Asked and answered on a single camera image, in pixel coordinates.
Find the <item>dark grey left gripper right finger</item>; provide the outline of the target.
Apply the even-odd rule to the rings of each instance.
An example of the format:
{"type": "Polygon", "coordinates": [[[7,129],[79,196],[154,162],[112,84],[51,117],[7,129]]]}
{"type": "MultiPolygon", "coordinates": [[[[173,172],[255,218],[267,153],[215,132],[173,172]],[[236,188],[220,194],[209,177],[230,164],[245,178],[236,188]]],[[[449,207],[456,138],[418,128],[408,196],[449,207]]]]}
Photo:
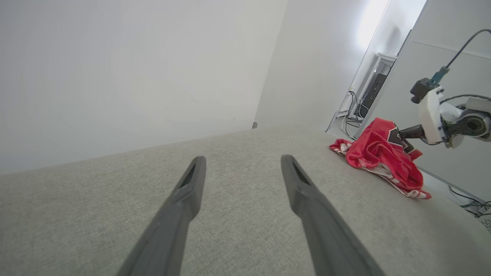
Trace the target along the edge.
{"type": "Polygon", "coordinates": [[[302,221],[318,276],[383,276],[361,241],[292,155],[281,157],[291,209],[302,221]]]}

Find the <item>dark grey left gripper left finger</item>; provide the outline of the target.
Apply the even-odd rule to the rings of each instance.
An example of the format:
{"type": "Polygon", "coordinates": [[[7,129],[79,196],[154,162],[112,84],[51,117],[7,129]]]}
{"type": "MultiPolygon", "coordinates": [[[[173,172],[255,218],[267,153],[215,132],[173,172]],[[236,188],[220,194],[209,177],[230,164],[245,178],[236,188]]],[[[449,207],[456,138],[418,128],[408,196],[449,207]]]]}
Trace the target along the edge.
{"type": "Polygon", "coordinates": [[[189,224],[201,208],[206,159],[195,157],[146,227],[118,276],[178,276],[189,224]]]}

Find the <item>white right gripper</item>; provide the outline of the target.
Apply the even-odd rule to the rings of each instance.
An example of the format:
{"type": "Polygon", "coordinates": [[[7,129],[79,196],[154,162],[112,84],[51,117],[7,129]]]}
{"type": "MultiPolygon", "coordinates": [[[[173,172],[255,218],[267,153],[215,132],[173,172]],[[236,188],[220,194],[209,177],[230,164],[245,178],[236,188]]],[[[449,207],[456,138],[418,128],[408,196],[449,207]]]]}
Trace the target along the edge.
{"type": "Polygon", "coordinates": [[[445,140],[442,117],[440,113],[440,98],[442,98],[442,86],[438,86],[427,92],[419,103],[419,122],[410,128],[399,131],[402,139],[403,151],[414,152],[415,148],[407,139],[424,138],[429,145],[436,145],[445,140]]]}

